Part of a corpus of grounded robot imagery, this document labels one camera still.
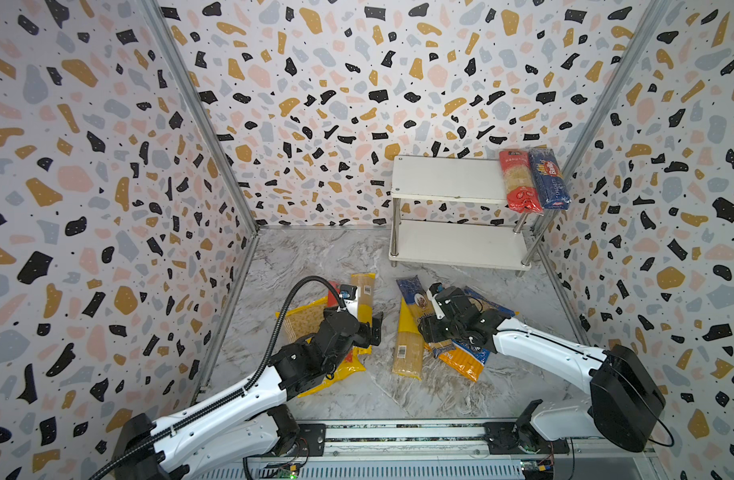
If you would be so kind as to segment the yellow spaghetti pack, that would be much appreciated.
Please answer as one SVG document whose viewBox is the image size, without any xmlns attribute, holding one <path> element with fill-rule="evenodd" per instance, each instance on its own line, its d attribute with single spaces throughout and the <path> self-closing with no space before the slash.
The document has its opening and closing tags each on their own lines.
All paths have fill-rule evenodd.
<svg viewBox="0 0 734 480">
<path fill-rule="evenodd" d="M 421 380 L 424 350 L 424 340 L 413 311 L 405 299 L 401 298 L 392 372 L 399 376 Z"/>
</svg>

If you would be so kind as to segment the yellow spaghetti pack barcode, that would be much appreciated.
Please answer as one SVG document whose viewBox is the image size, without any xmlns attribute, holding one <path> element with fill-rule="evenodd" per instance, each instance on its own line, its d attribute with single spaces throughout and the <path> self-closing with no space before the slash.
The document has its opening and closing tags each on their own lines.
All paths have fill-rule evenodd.
<svg viewBox="0 0 734 480">
<path fill-rule="evenodd" d="M 358 288 L 358 320 L 372 324 L 373 292 L 375 288 L 375 273 L 352 274 L 351 284 Z"/>
</svg>

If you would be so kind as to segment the dark blue clear spaghetti pack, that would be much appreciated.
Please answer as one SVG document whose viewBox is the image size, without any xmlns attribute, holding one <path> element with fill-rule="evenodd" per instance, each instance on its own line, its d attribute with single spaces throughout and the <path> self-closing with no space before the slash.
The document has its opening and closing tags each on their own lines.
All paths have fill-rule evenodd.
<svg viewBox="0 0 734 480">
<path fill-rule="evenodd" d="M 399 333 L 418 334 L 434 358 L 440 358 L 456 347 L 446 336 L 442 320 L 417 276 L 396 281 L 401 294 Z"/>
</svg>

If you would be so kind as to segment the blue Barilla spaghetti pack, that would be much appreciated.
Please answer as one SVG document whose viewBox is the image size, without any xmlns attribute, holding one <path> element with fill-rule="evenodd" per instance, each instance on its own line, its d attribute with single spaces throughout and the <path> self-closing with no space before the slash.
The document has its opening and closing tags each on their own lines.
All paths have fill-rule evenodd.
<svg viewBox="0 0 734 480">
<path fill-rule="evenodd" d="M 528 155 L 541 206 L 545 210 L 567 210 L 571 198 L 553 150 L 532 148 Z"/>
</svg>

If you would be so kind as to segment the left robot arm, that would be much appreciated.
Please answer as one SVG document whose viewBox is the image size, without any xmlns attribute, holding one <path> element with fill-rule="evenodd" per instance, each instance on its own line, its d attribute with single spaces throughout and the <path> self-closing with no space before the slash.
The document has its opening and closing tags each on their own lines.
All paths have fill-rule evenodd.
<svg viewBox="0 0 734 480">
<path fill-rule="evenodd" d="M 377 346 L 383 316 L 366 323 L 335 307 L 319 330 L 283 346 L 255 383 L 247 380 L 183 411 L 128 421 L 112 471 L 118 479 L 194 479 L 242 457 L 281 456 L 300 432 L 287 402 L 321 385 L 353 347 Z"/>
</svg>

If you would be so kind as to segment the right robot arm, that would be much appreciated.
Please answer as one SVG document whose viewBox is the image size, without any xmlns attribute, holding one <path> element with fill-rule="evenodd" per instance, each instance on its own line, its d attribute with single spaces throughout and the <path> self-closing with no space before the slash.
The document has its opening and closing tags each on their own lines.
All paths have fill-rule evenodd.
<svg viewBox="0 0 734 480">
<path fill-rule="evenodd" d="M 451 341 L 514 357 L 581 390 L 578 398 L 530 402 L 506 436 L 510 444 L 539 452 L 550 441 L 600 437 L 633 453 L 652 444 L 666 400 L 630 348 L 602 349 L 562 339 L 497 308 L 485 308 L 458 287 L 435 283 L 427 298 L 433 311 L 418 325 L 427 343 Z"/>
</svg>

